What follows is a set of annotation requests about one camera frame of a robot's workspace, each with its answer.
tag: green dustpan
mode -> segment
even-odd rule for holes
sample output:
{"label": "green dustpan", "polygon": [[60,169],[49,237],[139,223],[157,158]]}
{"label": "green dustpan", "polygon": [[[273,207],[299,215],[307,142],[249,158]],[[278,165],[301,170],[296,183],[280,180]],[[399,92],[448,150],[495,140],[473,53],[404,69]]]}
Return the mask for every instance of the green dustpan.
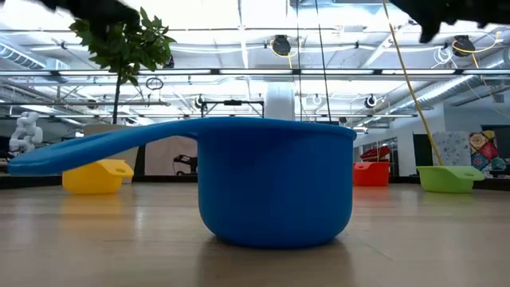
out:
{"label": "green dustpan", "polygon": [[429,192],[471,193],[473,181],[484,180],[474,167],[417,167],[422,187]]}

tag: green leaves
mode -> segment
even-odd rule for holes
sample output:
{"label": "green leaves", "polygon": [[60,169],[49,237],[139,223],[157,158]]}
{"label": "green leaves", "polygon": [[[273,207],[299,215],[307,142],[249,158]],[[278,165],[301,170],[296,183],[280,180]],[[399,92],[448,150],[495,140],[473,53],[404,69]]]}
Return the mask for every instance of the green leaves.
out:
{"label": "green leaves", "polygon": [[90,33],[90,24],[77,19],[69,28],[81,38],[81,44],[88,46],[90,61],[101,69],[120,75],[120,83],[128,81],[138,85],[136,75],[144,66],[152,71],[164,65],[171,56],[171,43],[175,40],[165,34],[168,26],[163,26],[160,18],[149,19],[147,11],[140,9],[141,25],[119,23],[110,26],[106,41]]}

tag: white pillar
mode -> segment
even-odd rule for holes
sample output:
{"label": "white pillar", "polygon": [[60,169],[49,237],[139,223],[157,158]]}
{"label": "white pillar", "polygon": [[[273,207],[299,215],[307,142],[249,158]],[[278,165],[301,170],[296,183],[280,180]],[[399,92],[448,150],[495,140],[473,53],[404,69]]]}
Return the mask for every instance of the white pillar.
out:
{"label": "white pillar", "polygon": [[294,84],[268,83],[264,107],[266,118],[294,120]]}

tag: white robot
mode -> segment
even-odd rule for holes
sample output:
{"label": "white robot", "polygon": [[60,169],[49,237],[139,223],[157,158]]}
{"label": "white robot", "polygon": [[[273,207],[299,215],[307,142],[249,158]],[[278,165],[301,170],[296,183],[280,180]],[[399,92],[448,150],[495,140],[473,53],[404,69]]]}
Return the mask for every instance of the white robot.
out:
{"label": "white robot", "polygon": [[35,122],[39,118],[36,112],[23,112],[22,116],[16,120],[16,131],[10,137],[9,149],[14,155],[25,153],[35,149],[34,144],[42,143],[42,129],[36,126]]}

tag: wooden floor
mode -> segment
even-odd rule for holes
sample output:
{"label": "wooden floor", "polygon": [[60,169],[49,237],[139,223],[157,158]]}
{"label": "wooden floor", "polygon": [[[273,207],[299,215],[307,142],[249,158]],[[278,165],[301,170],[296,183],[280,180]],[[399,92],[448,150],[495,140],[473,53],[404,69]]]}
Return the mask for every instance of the wooden floor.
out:
{"label": "wooden floor", "polygon": [[269,251],[218,242],[194,184],[0,191],[0,286],[509,287],[510,193],[356,189],[332,244]]}

